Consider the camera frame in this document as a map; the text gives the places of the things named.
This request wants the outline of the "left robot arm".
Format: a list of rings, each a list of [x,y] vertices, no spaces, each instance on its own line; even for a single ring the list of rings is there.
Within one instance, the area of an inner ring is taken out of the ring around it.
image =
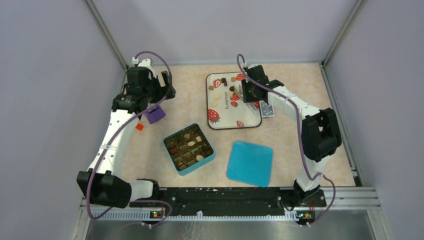
[[[80,171],[76,181],[88,205],[125,208],[141,199],[147,206],[160,202],[157,182],[141,179],[126,182],[121,178],[125,151],[131,135],[143,114],[154,110],[176,91],[169,69],[162,71],[164,85],[151,65],[151,60],[134,59],[126,71],[127,82],[113,100],[108,128],[99,150],[86,171]]]

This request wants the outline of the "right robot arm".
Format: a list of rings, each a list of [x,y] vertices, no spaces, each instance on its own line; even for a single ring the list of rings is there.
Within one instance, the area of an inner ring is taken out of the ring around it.
[[[332,108],[320,109],[305,102],[279,80],[269,80],[262,65],[241,69],[245,103],[263,101],[296,122],[303,169],[293,184],[293,200],[299,206],[307,206],[320,189],[327,163],[342,144],[336,113]]]

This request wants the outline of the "teal box lid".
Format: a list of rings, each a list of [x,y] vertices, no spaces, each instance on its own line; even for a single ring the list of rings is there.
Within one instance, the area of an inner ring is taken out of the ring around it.
[[[226,176],[229,180],[266,188],[271,179],[274,151],[268,146],[236,141],[232,145]]]

